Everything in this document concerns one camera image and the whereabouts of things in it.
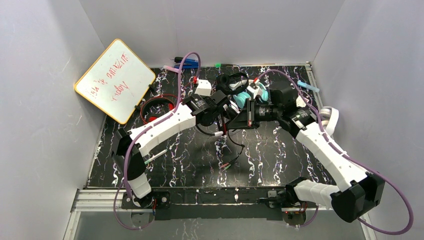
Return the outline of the black and white headphones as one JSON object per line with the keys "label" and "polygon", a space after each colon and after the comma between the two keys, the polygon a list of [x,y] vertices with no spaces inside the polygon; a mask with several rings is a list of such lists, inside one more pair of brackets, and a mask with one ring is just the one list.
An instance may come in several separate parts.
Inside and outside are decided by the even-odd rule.
{"label": "black and white headphones", "polygon": [[240,152],[237,153],[236,157],[223,163],[220,167],[222,171],[228,170],[235,165],[245,148],[244,144],[235,142],[230,134],[230,131],[236,130],[236,128],[230,126],[230,124],[240,113],[240,109],[234,101],[229,99],[218,101],[206,97],[204,100],[201,100],[200,103],[200,110],[196,110],[193,114],[196,117],[196,128],[205,135],[212,136],[212,133],[201,130],[199,125],[208,127],[212,124],[217,124],[218,131],[222,131],[222,134],[227,136],[227,139],[230,140],[231,143],[240,147]]}

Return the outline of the red headphones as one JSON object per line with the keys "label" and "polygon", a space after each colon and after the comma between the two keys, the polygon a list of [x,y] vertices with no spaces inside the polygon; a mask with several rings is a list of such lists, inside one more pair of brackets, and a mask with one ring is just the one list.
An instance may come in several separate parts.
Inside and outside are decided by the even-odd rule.
{"label": "red headphones", "polygon": [[177,96],[165,93],[146,100],[140,107],[140,118],[144,124],[153,122],[176,107]]}

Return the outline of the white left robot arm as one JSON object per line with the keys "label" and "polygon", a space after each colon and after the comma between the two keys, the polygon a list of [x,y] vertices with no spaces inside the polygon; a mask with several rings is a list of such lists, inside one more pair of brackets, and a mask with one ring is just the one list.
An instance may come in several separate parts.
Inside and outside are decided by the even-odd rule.
{"label": "white left robot arm", "polygon": [[211,96],[195,93],[150,123],[128,131],[123,128],[117,130],[111,156],[123,173],[127,196],[140,200],[152,191],[145,162],[153,148],[183,130],[197,125],[212,125],[230,105],[229,97],[220,90]]}

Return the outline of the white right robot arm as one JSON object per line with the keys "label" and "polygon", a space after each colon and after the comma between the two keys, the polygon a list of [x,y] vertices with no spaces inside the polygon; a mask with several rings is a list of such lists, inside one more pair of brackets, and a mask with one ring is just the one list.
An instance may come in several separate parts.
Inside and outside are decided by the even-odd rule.
{"label": "white right robot arm", "polygon": [[226,127],[256,129],[261,122],[277,121],[319,160],[336,182],[335,185],[323,184],[299,177],[285,186],[288,203],[313,202],[333,209],[348,223],[380,204],[385,181],[333,148],[332,139],[320,129],[317,114],[306,106],[295,89],[270,89],[269,98],[269,103],[248,98],[238,114],[230,115]]}

